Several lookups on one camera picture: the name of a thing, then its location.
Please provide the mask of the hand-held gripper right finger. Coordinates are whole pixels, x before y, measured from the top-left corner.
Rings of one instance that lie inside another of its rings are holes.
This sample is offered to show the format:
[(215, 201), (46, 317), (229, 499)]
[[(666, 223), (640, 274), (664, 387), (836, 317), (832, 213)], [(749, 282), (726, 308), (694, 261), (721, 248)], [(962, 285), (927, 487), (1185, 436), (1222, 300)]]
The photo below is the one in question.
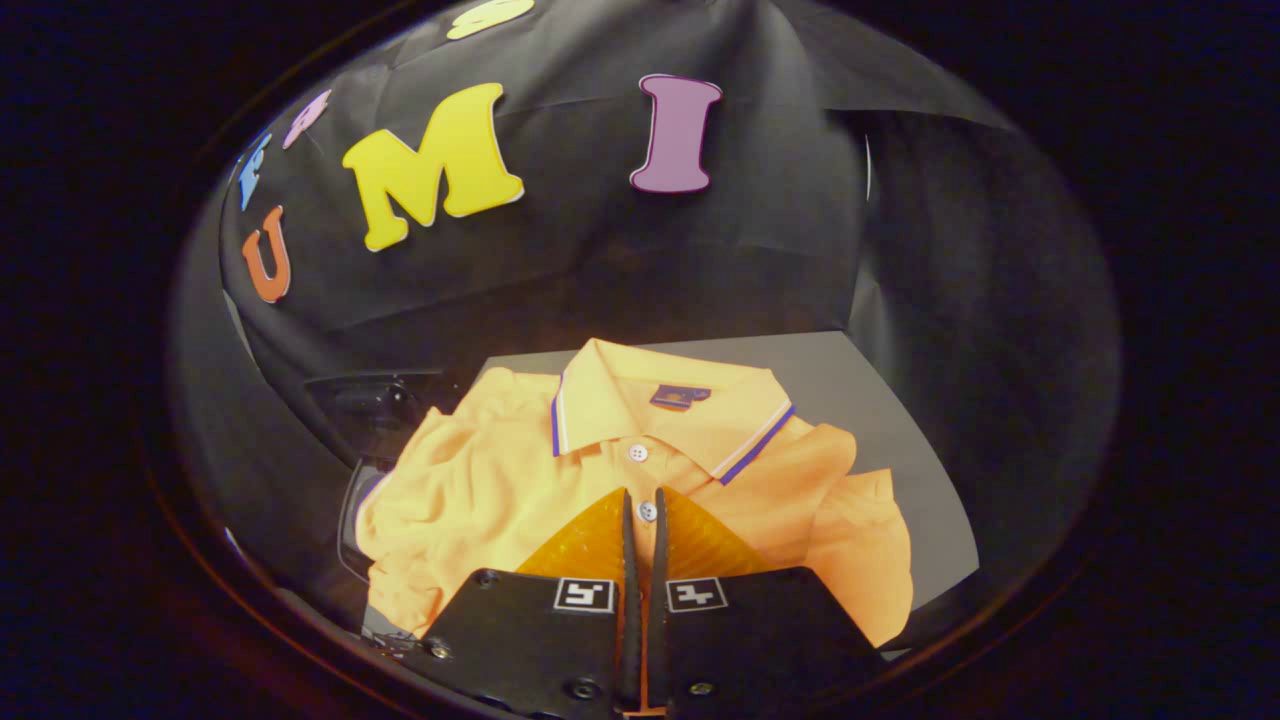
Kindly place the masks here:
[(667, 719), (788, 719), (886, 665), (809, 568), (750, 548), (672, 489), (655, 497), (645, 698)]

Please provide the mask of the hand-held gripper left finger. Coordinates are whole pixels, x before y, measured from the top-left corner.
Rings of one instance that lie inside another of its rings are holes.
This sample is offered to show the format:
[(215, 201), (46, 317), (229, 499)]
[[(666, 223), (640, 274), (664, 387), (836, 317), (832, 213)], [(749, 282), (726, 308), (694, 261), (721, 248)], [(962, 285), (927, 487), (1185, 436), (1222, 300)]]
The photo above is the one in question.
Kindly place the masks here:
[(640, 706), (632, 500), (608, 493), (517, 571), (480, 568), (419, 644), (419, 673), (529, 719), (621, 719)]

